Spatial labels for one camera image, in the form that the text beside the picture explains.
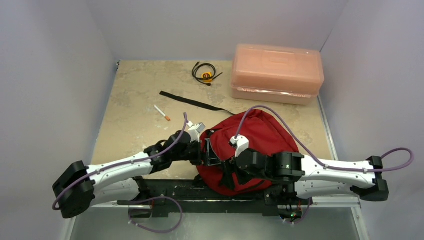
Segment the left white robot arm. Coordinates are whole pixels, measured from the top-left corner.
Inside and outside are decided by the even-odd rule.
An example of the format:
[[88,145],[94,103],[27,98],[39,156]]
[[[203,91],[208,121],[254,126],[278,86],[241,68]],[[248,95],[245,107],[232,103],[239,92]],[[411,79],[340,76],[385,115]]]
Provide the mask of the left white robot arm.
[[105,202],[134,201],[142,205],[148,201],[149,191],[138,185],[138,179],[164,171],[177,161],[201,167],[221,163],[209,138],[193,140],[187,132],[177,131],[169,139],[121,160],[99,165],[72,163],[52,185],[56,197],[52,209],[70,219]]

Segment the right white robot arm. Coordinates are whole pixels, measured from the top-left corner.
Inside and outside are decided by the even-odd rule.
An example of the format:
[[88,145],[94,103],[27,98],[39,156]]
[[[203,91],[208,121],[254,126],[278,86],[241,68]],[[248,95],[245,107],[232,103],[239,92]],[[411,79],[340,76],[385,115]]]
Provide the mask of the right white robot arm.
[[261,179],[286,185],[280,196],[288,204],[326,195],[353,195],[368,202],[384,202],[389,197],[388,183],[382,177],[382,159],[378,156],[345,162],[315,160],[298,152],[265,155],[248,148],[230,164],[244,180]]

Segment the red student backpack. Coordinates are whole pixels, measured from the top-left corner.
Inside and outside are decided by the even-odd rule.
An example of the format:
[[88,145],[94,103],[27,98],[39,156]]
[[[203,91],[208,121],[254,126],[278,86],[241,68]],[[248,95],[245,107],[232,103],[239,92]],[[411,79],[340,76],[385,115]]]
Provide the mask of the red student backpack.
[[[200,139],[210,139],[211,147],[217,157],[222,161],[232,158],[235,149],[229,144],[230,138],[242,126],[240,134],[249,140],[249,147],[264,155],[273,155],[280,152],[299,152],[293,137],[271,114],[260,109],[251,110],[244,122],[244,113],[230,116],[217,125],[206,129]],[[231,186],[226,186],[224,171],[219,165],[197,166],[199,177],[213,191],[224,196],[236,196],[242,193],[262,191],[269,188],[272,183],[268,180],[253,178],[248,181],[236,173],[231,173]]]

